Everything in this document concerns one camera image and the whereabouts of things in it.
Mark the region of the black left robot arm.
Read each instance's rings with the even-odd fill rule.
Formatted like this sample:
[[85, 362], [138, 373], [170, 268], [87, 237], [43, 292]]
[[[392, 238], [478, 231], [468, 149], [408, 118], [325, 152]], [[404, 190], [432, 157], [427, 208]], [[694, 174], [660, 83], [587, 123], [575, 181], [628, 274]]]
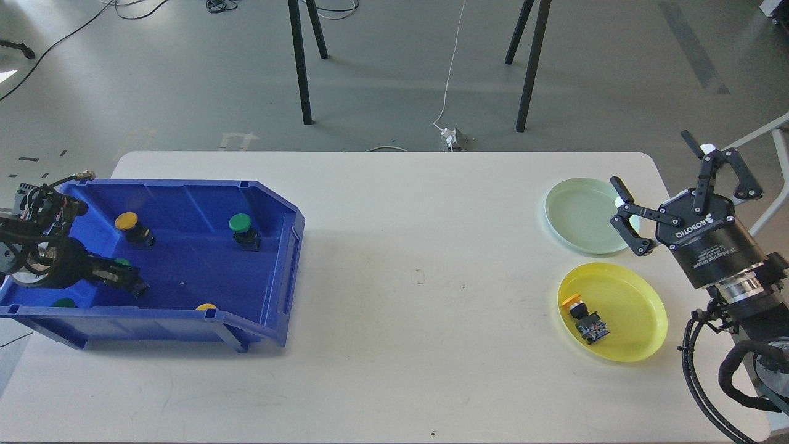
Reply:
[[67, 289], [95, 281], [135, 296], [147, 292], [150, 286], [138, 267], [95, 255], [70, 236], [73, 223], [89, 206], [56, 187], [95, 177], [87, 170], [51, 184], [19, 185], [14, 208], [2, 213], [2, 278], [9, 276], [26, 289]]

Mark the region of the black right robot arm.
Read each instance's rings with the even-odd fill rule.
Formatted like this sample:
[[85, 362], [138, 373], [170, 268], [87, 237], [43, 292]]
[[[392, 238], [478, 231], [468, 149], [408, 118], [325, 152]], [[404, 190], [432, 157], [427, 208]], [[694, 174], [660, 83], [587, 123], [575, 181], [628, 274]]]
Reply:
[[690, 132], [681, 136], [700, 161], [697, 184], [658, 208], [637, 205], [617, 176], [612, 227], [637, 256], [661, 244], [670, 250], [694, 289], [706, 290], [707, 307], [690, 315], [679, 345], [682, 373], [690, 394], [708, 421], [730, 441], [750, 443], [713, 405], [694, 365], [704, 327], [719, 334], [744, 334], [719, 365], [722, 392], [741, 406], [787, 413], [787, 303], [783, 283], [787, 260], [767, 255], [739, 221], [735, 206], [760, 199], [762, 188], [736, 148], [699, 144]]

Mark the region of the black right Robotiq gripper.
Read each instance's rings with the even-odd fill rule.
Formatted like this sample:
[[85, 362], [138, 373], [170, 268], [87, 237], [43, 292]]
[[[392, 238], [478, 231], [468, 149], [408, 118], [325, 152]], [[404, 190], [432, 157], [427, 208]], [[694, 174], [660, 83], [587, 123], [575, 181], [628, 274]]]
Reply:
[[642, 257], [651, 254], [656, 240], [640, 236], [631, 219], [637, 216], [656, 222], [657, 241], [669, 247], [693, 288], [705, 289], [767, 261], [767, 255], [736, 219], [732, 200], [713, 194], [718, 169], [724, 164], [732, 166], [738, 178], [733, 197], [738, 200], [760, 199], [762, 188], [738, 149], [719, 150], [713, 144], [703, 148], [687, 129], [680, 136], [701, 162], [696, 188], [666, 200], [659, 210], [651, 210], [637, 205], [622, 179], [613, 175], [610, 183], [619, 203], [610, 224], [634, 255]]

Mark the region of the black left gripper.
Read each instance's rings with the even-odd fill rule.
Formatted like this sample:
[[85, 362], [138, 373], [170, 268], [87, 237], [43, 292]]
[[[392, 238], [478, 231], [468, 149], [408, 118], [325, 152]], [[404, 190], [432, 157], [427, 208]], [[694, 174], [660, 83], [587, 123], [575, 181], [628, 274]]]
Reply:
[[39, 274], [22, 269], [12, 275], [12, 281], [27, 289], [67, 289], [90, 279], [133, 296], [147, 292], [150, 285], [143, 278], [137, 274], [118, 275], [119, 269], [115, 259], [94, 256], [78, 239], [65, 238], [57, 244], [52, 265], [38, 269]]

